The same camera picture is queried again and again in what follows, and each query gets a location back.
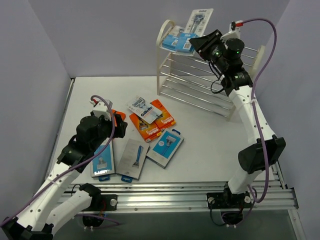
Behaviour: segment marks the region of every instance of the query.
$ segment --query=screw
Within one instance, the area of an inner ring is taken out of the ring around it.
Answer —
[[[114,198],[110,200],[110,205],[111,205],[112,207],[116,206],[117,203],[118,203],[117,200],[114,199]]]
[[[212,196],[211,196],[211,197],[209,197],[209,198],[208,198],[208,203],[210,203],[210,204],[211,204],[211,203],[212,203],[212,204],[214,204],[214,203],[215,203],[215,198],[214,198],[214,197],[212,197]]]
[[[251,203],[251,198],[249,196],[245,196],[244,202],[247,204]]]

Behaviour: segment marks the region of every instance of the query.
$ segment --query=white platform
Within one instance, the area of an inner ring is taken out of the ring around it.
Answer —
[[[159,99],[172,114],[177,124],[173,127],[184,136],[174,158],[166,169],[146,160],[141,178],[132,183],[199,183],[226,182],[239,166],[238,152],[248,146],[245,129],[237,114],[230,122],[224,117],[201,110],[165,96],[157,96],[155,76],[139,77],[77,77],[67,107],[66,115],[58,137],[53,160],[56,161],[61,150],[76,133],[80,120],[90,115],[92,95],[100,95],[113,102],[112,108],[126,113],[128,127],[124,138],[114,139],[115,166],[118,165],[122,152],[129,138],[142,140],[140,134],[129,119],[131,112],[125,103],[135,95],[146,100]],[[272,170],[270,180],[274,180]],[[263,172],[258,181],[265,179]],[[73,182],[74,184],[101,184],[90,176],[90,167]],[[119,175],[112,175],[107,184],[127,184]]]

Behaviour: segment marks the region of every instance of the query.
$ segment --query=gillette logo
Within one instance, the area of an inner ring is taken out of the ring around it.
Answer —
[[[153,109],[152,106],[148,107],[146,110],[144,110],[143,113],[141,113],[141,117],[143,117],[144,115],[146,115],[148,112],[150,112]]]
[[[98,174],[107,174],[108,172],[110,172],[110,169],[107,170],[101,170],[101,171],[95,171],[94,175],[98,175]]]
[[[148,135],[152,135],[152,134],[155,134],[159,131],[159,128],[155,127],[154,129],[150,130],[150,131],[146,131],[146,133]]]

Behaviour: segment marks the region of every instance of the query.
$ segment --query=wire rack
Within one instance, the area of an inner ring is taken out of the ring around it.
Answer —
[[[174,26],[174,21],[166,20],[156,41],[157,94],[229,120],[235,111],[235,106],[224,92],[219,94],[211,92],[211,85],[214,92],[222,89],[222,86],[218,81],[213,83],[217,77],[211,72],[209,63],[202,60],[197,53],[195,56],[184,56],[160,48]],[[244,47],[241,59],[252,79],[257,72],[264,51],[265,46],[260,46],[259,49]]]

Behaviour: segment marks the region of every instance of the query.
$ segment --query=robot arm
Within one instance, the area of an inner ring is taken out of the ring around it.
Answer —
[[[247,133],[249,146],[238,153],[239,168],[227,183],[227,191],[231,195],[246,192],[248,185],[265,170],[266,166],[253,101],[257,119],[261,123],[269,166],[277,162],[286,146],[284,138],[277,138],[269,127],[255,96],[251,98],[253,82],[243,68],[241,53],[245,44],[239,39],[240,28],[237,27],[237,23],[232,22],[229,32],[224,35],[215,30],[209,35],[189,40],[202,59],[210,62],[219,75],[223,90],[236,107]]]
[[[58,229],[77,213],[101,203],[101,191],[86,183],[75,195],[55,208],[67,187],[89,164],[88,160],[94,156],[97,148],[112,134],[111,107],[106,106],[105,100],[94,100],[92,103],[94,107],[91,115],[81,119],[76,128],[76,135],[63,148],[58,161],[36,194],[44,188],[46,190],[16,217],[2,226],[9,240],[52,240]],[[123,138],[128,124],[123,122],[118,114],[114,115],[114,120],[116,127],[113,138]],[[81,166],[63,175],[70,168],[78,165]]]

